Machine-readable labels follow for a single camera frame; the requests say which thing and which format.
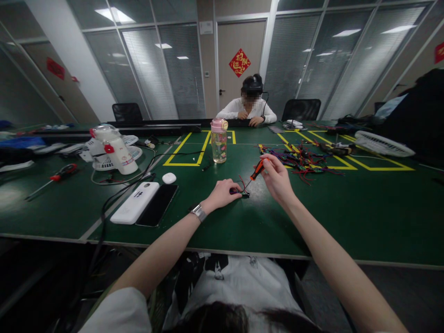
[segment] silver watch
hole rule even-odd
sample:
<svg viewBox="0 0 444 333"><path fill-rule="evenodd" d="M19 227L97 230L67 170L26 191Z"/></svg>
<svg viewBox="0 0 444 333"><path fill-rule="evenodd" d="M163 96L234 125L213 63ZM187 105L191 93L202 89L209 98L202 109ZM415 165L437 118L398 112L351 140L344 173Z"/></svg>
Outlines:
<svg viewBox="0 0 444 333"><path fill-rule="evenodd" d="M200 204L198 204L192 211L191 213L194 213L197 218L199 219L199 221L202 223L206 218L207 215L205 214L204 210L202 209L202 206Z"/></svg>

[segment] white shirt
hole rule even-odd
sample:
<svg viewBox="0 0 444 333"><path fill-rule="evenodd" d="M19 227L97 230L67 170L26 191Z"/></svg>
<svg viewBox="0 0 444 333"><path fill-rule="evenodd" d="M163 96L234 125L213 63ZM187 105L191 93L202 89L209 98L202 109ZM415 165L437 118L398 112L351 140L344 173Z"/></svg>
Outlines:
<svg viewBox="0 0 444 333"><path fill-rule="evenodd" d="M210 253L200 253L207 261ZM296 312L309 320L293 299L283 269L268 258L228 256L228 261L206 267L190 296L182 314L178 310L177 296L166 315L163 329L174 327L190 311L203 304L221 301L242 304L250 323L250 332L281 332L269 327L263 316L257 314L266 308L281 308ZM135 288L113 292L99 305L80 333L107 332L150 333L145 297Z"/></svg>
<svg viewBox="0 0 444 333"><path fill-rule="evenodd" d="M242 103L242 97L237 99L233 99L228 105L220 111L216 118L225 118L225 119L237 119L237 114L239 112L245 111L244 105ZM265 105L265 101L263 99L259 99L254 103L253 108L248 115L247 119L251 119L253 117L262 116L262 112L264 112L265 121L264 123L274 123L277 120L276 115L270 109L270 107Z"/></svg>

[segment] white sign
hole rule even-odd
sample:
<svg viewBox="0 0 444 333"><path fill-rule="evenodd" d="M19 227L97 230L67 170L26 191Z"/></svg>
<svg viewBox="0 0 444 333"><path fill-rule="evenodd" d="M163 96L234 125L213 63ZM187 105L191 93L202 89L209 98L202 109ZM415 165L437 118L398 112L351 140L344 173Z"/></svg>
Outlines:
<svg viewBox="0 0 444 333"><path fill-rule="evenodd" d="M202 21L199 22L199 30L201 35L212 35L213 34L213 21Z"/></svg>

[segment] water bottle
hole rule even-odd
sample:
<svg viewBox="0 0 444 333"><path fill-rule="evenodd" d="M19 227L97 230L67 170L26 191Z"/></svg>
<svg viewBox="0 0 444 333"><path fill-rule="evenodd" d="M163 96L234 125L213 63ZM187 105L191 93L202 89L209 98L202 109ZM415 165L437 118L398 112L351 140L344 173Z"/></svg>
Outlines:
<svg viewBox="0 0 444 333"><path fill-rule="evenodd" d="M227 160L227 128L228 122L224 118L214 118L211 121L211 147L215 163Z"/></svg>
<svg viewBox="0 0 444 333"><path fill-rule="evenodd" d="M121 174L131 174L139 169L117 128L109 124L101 124L91 129L90 133L93 138L103 143L103 148L113 166Z"/></svg>

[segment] screwdriver handle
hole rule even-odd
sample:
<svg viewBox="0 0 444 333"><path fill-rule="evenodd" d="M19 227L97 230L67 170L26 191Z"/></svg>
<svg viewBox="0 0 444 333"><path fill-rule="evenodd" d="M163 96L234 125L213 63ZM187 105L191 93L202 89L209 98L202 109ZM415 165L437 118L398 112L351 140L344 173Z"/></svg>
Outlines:
<svg viewBox="0 0 444 333"><path fill-rule="evenodd" d="M54 176L51 176L49 179L53 181L60 181L66 176L68 176L70 173L73 173L76 169L77 169L77 164L75 163L68 164L67 166L64 166Z"/></svg>
<svg viewBox="0 0 444 333"><path fill-rule="evenodd" d="M262 172L264 169L264 160L260 160L258 165L256 166L256 169L254 170L253 174L250 176L251 180L256 180L257 176Z"/></svg>

